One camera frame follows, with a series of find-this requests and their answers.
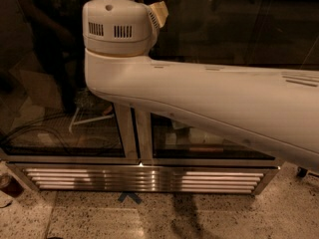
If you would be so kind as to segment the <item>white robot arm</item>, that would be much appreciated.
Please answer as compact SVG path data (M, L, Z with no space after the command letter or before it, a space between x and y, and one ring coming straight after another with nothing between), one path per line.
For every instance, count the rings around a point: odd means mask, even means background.
M318 171L319 74L153 60L149 51L166 16L162 2L87 2L82 19L89 90Z

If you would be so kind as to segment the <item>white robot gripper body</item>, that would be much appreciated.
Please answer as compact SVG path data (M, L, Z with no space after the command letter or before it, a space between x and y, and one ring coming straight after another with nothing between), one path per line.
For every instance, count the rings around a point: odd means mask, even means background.
M145 8L149 15L149 20L150 20L151 30L152 30L151 36L149 37L149 40L148 40L146 50L144 51L144 54L147 56L150 50L158 41L158 36L160 34L160 24L153 9L148 5L146 5Z

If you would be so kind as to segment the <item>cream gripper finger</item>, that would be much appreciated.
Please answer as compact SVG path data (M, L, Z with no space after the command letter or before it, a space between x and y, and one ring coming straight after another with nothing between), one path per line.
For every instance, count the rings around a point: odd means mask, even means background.
M153 26L160 29L165 25L168 10L163 1L153 3L149 6L149 15Z

